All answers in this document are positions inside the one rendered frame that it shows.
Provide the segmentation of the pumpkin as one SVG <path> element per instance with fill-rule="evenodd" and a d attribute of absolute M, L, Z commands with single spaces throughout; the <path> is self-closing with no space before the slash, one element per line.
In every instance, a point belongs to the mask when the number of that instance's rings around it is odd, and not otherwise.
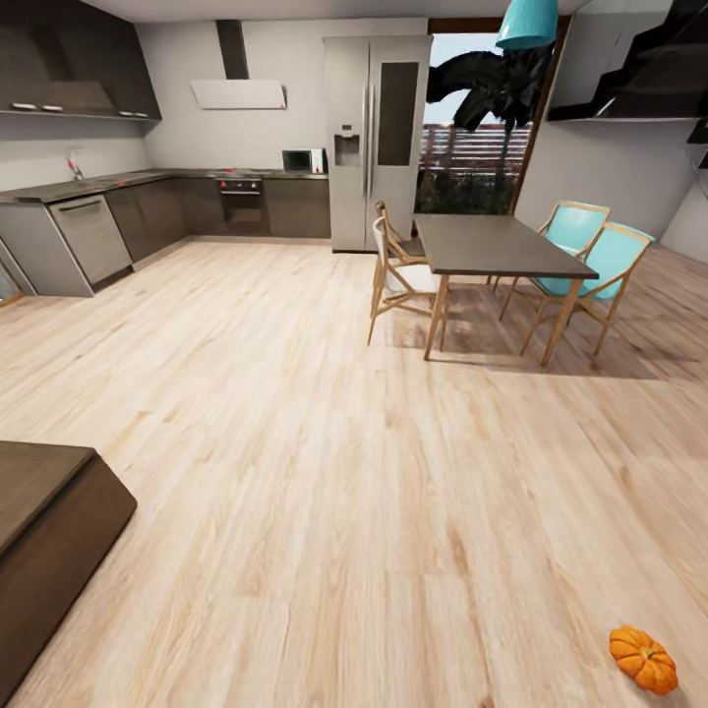
<path fill-rule="evenodd" d="M 620 671 L 638 687 L 665 697 L 678 688 L 676 664 L 644 631 L 622 626 L 609 632 L 609 650 Z"/>

